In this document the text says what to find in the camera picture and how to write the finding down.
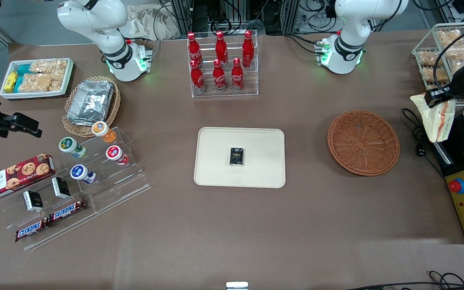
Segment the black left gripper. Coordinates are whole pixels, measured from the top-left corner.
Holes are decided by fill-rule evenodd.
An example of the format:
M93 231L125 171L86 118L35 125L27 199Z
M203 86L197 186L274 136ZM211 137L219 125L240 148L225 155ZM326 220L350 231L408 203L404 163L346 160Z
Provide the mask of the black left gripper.
M437 106L457 98L464 98L464 65L453 75L451 88L429 89L424 95L427 106Z

